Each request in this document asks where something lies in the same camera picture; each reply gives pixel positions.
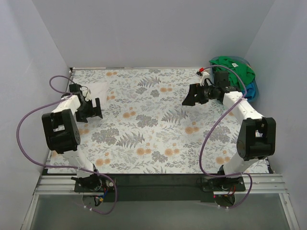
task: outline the floral tablecloth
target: floral tablecloth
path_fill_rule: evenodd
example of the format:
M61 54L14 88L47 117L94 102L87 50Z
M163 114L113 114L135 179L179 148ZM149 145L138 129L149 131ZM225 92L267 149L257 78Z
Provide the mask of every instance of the floral tablecloth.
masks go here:
M78 70L74 81L108 81L103 119L77 123L81 148L101 173L201 173L198 159L202 142L225 107L211 100L182 106L189 85L200 81L195 69ZM236 152L240 125L227 115L212 133L202 164L216 173ZM52 165L69 165L52 153ZM268 173L266 161L248 169ZM73 173L49 169L49 173Z

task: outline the blue cloth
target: blue cloth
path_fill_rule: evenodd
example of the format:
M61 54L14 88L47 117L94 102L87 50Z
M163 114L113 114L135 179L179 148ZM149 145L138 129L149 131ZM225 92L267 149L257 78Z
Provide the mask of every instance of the blue cloth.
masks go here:
M255 89L255 85L254 83L250 83L246 86L246 90L247 90L247 94L245 95L245 98L247 98L247 100L251 100L255 97L256 94L256 89Z

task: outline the glass panel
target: glass panel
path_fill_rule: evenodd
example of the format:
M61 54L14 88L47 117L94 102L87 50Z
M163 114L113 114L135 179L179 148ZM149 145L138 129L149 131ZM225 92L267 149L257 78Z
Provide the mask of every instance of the glass panel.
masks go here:
M31 229L289 229L278 194L250 194L231 210L199 201L118 202L107 216L76 203L82 204L81 195L40 195ZM98 209L106 211L111 205L102 203Z

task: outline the black mounting bracket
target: black mounting bracket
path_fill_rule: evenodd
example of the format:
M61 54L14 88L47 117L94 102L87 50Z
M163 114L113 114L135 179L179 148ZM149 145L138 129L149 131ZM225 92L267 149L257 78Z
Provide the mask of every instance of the black mounting bracket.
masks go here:
M42 121L46 142L50 150L55 150L59 154L77 150L81 138L70 109L58 113L43 114ZM61 125L64 126L64 130L54 131Z
M262 119L248 118L243 120L239 132L236 149L244 161L254 158L259 160L271 156L275 152L276 122L271 117Z
M246 190L243 177L223 177L223 178L202 178L202 189L204 192L228 192L230 189L236 187L237 192L244 192Z

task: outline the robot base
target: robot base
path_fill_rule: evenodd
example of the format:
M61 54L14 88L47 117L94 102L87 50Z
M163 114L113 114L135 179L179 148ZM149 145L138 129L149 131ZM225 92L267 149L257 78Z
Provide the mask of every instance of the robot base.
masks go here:
M202 177L201 179L202 190L204 192L229 192L234 186L237 192L244 192L246 190L243 177L237 178L212 178Z
M79 184L78 182L76 182L75 184L75 189L74 192L76 193L103 193L105 191L105 189L108 189L109 191L113 191L114 190L114 186L113 184L109 181L106 180L104 177L102 176L98 176L100 182L101 182L101 187L97 190L91 190L89 188L86 187L82 187L81 184ZM113 181L115 182L115 184L117 184L117 179L116 178L112 178Z

